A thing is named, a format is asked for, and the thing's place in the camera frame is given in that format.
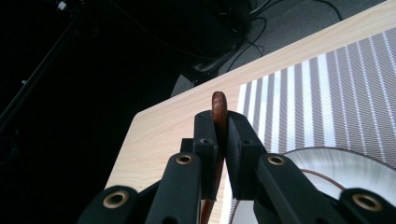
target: black cable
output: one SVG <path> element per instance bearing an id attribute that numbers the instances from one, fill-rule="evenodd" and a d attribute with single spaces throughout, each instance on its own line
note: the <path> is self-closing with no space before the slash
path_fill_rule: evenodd
<path id="1" fill-rule="evenodd" d="M 266 0 L 264 3 L 262 3 L 261 6 L 257 7 L 256 9 L 253 9 L 253 10 L 249 11 L 248 14 L 251 15 L 251 14 L 256 13 L 257 11 L 262 10 L 262 8 L 264 8 L 265 6 L 267 6 L 270 2 L 271 2 L 271 0 Z"/>
<path id="2" fill-rule="evenodd" d="M 256 41 L 260 38 L 260 36 L 262 36 L 262 34 L 263 34 L 264 31 L 265 31 L 265 28 L 267 27 L 267 20 L 266 20 L 264 17 L 257 17 L 257 18 L 252 19 L 251 21 L 256 21 L 256 20 L 263 20 L 263 21 L 264 21 L 264 27 L 262 28 L 262 31 L 260 32 L 260 34 L 254 39 L 254 41 L 251 41 L 251 42 L 253 42 L 253 43 L 256 42 Z M 248 46 L 247 48 L 245 48 L 244 50 L 242 50 L 242 51 L 233 59 L 233 62 L 232 62 L 232 63 L 230 64 L 230 66 L 228 67 L 226 73 L 227 73 L 227 72 L 230 72 L 230 70 L 231 70 L 231 68 L 233 67 L 233 65 L 235 64 L 235 62 L 236 62 L 236 61 L 239 59 L 239 57 L 241 57 L 242 54 L 244 54 L 245 51 L 247 51 L 249 48 L 250 48 L 250 46 Z"/>
<path id="3" fill-rule="evenodd" d="M 338 9 L 337 9 L 337 7 L 335 5 L 333 5 L 330 2 L 324 1 L 324 0 L 314 0 L 314 1 L 320 2 L 320 3 L 324 3 L 324 4 L 328 5 L 328 6 L 330 6 L 335 11 L 335 13 L 337 13 L 338 20 L 339 21 L 343 21 L 341 13 L 340 13 L 340 11 L 338 11 Z"/>
<path id="4" fill-rule="evenodd" d="M 253 47 L 260 53 L 261 56 L 263 56 L 264 50 L 265 50 L 265 47 L 264 47 L 264 46 L 256 45 L 255 43 L 251 42 L 250 40 L 248 40 L 247 42 L 248 42 L 251 46 L 253 46 Z"/>
<path id="5" fill-rule="evenodd" d="M 265 10 L 267 10 L 268 8 L 273 7 L 274 5 L 276 5 L 276 4 L 278 4 L 278 3 L 282 2 L 282 1 L 283 1 L 283 0 L 278 0 L 278 1 L 274 2 L 273 4 L 269 5 L 268 7 L 263 7 L 263 8 L 261 8 L 260 10 L 257 10 L 257 11 L 255 11 L 254 13 L 250 14 L 250 17 L 251 17 L 251 18 L 256 18 L 258 15 L 262 14 L 262 13 L 263 13 Z"/>
<path id="6" fill-rule="evenodd" d="M 179 49 L 175 46 L 172 46 L 168 43 L 166 43 L 165 41 L 161 40 L 159 37 L 157 37 L 156 35 L 152 34 L 148 29 L 146 29 L 146 27 L 144 27 L 142 24 L 140 24 L 137 20 L 135 20 L 133 17 L 131 17 L 127 12 L 125 12 L 122 8 L 120 8 L 118 5 L 114 4 L 114 7 L 117 8 L 117 10 L 119 12 L 121 12 L 122 14 L 124 14 L 126 17 L 128 17 L 131 21 L 133 21 L 137 26 L 139 26 L 144 32 L 146 32 L 149 36 L 153 37 L 154 39 L 156 39 L 158 42 L 164 44 L 165 46 L 167 46 L 170 49 L 175 49 L 177 51 L 180 51 L 182 53 L 185 54 L 189 54 L 190 56 L 196 57 L 196 58 L 200 58 L 200 59 L 209 59 L 209 60 L 216 60 L 217 58 L 211 58 L 211 57 L 204 57 L 204 56 L 200 56 L 191 52 L 188 52 L 184 49 Z"/>

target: table surface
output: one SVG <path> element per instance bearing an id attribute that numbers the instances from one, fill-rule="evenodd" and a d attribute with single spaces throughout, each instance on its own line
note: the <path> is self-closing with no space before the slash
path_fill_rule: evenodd
<path id="1" fill-rule="evenodd" d="M 194 116 L 211 109 L 214 91 L 223 91 L 236 111 L 240 85 L 396 27 L 396 0 L 388 0 L 283 49 L 214 78 L 148 108 L 134 117 L 106 188 L 128 186 L 141 191 L 163 176 L 166 163 L 192 138 Z M 210 223 L 220 223 L 225 172 Z"/>

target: brown object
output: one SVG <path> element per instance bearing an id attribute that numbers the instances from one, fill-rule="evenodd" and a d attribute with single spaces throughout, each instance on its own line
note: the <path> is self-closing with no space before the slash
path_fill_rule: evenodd
<path id="1" fill-rule="evenodd" d="M 216 138 L 218 140 L 219 156 L 216 162 L 216 191 L 219 189 L 222 168 L 227 148 L 228 130 L 228 108 L 227 99 L 223 92 L 215 91 L 212 96 L 212 119 L 215 126 Z M 206 200 L 202 206 L 201 224 L 209 221 L 215 201 Z"/>

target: black and white stripes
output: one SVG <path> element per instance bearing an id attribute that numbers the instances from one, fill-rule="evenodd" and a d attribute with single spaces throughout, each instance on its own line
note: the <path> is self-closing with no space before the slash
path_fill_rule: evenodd
<path id="1" fill-rule="evenodd" d="M 340 147 L 396 168 L 396 28 L 241 86 L 266 149 Z"/>

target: gray carpet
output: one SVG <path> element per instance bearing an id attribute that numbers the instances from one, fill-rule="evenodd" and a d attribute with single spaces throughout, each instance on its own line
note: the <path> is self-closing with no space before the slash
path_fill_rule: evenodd
<path id="1" fill-rule="evenodd" d="M 260 6 L 265 1 L 258 0 L 257 3 L 251 4 L 253 7 Z M 275 2 L 270 0 L 268 6 Z M 328 2 L 338 9 L 341 18 L 344 20 L 384 2 L 384 0 L 328 0 Z M 247 40 L 253 42 L 258 38 L 254 41 L 257 48 L 246 41 L 240 50 L 222 65 L 218 76 L 226 75 L 227 71 L 286 47 L 339 21 L 337 12 L 326 3 L 316 0 L 281 0 L 251 22 Z M 172 97 L 191 88 L 193 88 L 193 85 L 189 80 L 180 75 L 172 92 Z"/>

